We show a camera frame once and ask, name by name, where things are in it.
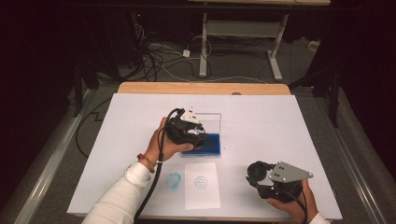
person's left hand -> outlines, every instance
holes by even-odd
[[[163,127],[165,126],[166,123],[166,118],[163,118],[161,120],[160,127],[158,127],[157,130],[155,130],[154,134],[151,136],[151,139],[149,140],[148,144],[148,149],[145,152],[145,156],[154,164],[157,164],[157,160],[160,154],[160,147],[158,146],[158,143],[161,142],[162,137],[163,137]],[[193,145],[190,143],[185,143],[185,144],[175,144],[167,135],[165,135],[165,138],[163,139],[163,160],[167,161],[169,160],[175,153],[180,152],[180,151],[189,151],[193,149]],[[139,160],[142,164],[144,164],[146,167],[149,168],[149,164],[146,160]]]

blue ink pad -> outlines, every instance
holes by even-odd
[[[218,133],[210,133],[204,140],[204,144],[200,149],[180,152],[181,156],[207,157],[220,156],[220,135]]]

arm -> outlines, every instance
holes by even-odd
[[[304,200],[304,195],[305,195],[306,208],[308,212],[307,222],[310,224],[330,223],[318,212],[317,204],[315,202],[315,196],[314,193],[312,192],[312,189],[309,188],[308,180],[304,179],[301,182],[303,185],[303,192],[300,194],[298,199],[300,200],[300,202],[305,204],[305,200]],[[282,203],[281,201],[272,198],[267,199],[267,202],[271,204],[274,208],[287,212],[289,216],[293,218],[295,221],[299,223],[302,223],[304,221],[304,211],[300,207],[300,205],[297,204],[297,202]]]
[[[83,220],[84,224],[134,223],[134,214],[140,206],[143,190],[149,183],[152,166],[157,164],[159,147],[158,137],[162,137],[166,118],[151,136],[144,156],[125,170],[121,177],[92,207]],[[163,139],[163,160],[169,160],[179,151],[191,150],[191,144],[176,145],[167,136]]]

person's right hand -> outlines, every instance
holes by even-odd
[[[308,212],[308,217],[307,217],[307,222],[310,223],[311,220],[317,215],[318,209],[317,209],[317,204],[315,202],[315,196],[314,193],[312,192],[312,189],[309,188],[308,185],[308,180],[303,179],[301,181],[302,186],[303,186],[303,192],[299,196],[299,200],[302,204],[305,204],[304,200],[304,195],[306,198],[306,209]],[[293,201],[291,203],[282,203],[279,200],[273,199],[273,198],[268,198],[267,202],[271,204],[274,208],[277,208],[281,211],[287,212],[291,218],[293,218],[295,221],[299,223],[303,223],[304,218],[305,218],[305,213],[300,207],[297,202]]]

white sleeve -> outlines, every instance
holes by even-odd
[[[321,213],[317,213],[309,224],[330,224],[330,221],[326,220]]]
[[[140,162],[133,163],[92,207],[84,224],[132,224],[141,203],[143,190],[149,183],[149,170]]]

